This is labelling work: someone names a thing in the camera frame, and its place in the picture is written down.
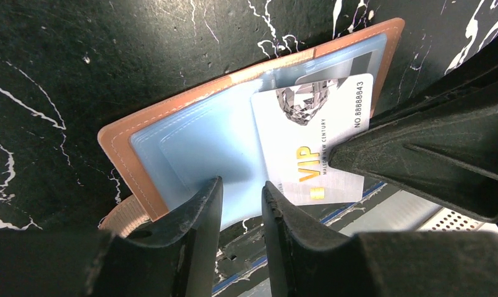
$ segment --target card chip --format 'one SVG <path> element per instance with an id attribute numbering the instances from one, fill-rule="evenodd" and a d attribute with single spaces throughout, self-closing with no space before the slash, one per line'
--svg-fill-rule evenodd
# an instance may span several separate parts
<path id="1" fill-rule="evenodd" d="M 311 199 L 312 200 L 322 200 L 325 198 L 325 189 L 323 187 L 312 187 L 311 188 Z"/>

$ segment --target hole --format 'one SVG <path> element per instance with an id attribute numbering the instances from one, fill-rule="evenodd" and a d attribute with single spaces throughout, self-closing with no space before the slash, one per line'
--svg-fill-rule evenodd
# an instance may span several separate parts
<path id="1" fill-rule="evenodd" d="M 152 236 L 152 231 L 150 230 L 137 230 L 132 232 L 127 238 L 129 239 L 139 239 L 139 238 L 147 238 Z"/>

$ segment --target diamond image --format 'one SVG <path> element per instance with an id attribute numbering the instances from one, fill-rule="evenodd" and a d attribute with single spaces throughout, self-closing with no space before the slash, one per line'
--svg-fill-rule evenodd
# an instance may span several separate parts
<path id="1" fill-rule="evenodd" d="M 338 80 L 323 80 L 300 86 L 297 91 L 291 88 L 276 90 L 276 96 L 285 116 L 296 124 L 307 126 L 314 115 L 327 102 L 329 87 L 338 86 Z"/>

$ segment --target brown strap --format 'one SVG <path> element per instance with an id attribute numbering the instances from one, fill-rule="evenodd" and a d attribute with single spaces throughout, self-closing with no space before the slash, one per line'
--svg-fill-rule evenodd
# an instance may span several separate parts
<path id="1" fill-rule="evenodd" d="M 103 220 L 100 229 L 111 230 L 127 237 L 150 218 L 134 195 L 118 204 Z"/>

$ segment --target black marble surface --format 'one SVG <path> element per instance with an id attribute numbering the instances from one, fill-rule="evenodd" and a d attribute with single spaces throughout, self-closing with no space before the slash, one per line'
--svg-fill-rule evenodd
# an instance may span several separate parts
<path id="1" fill-rule="evenodd" d="M 377 113 L 498 34 L 498 0 L 0 0 L 0 228 L 96 228 L 130 194 L 101 127 L 393 17 L 406 28 Z"/>

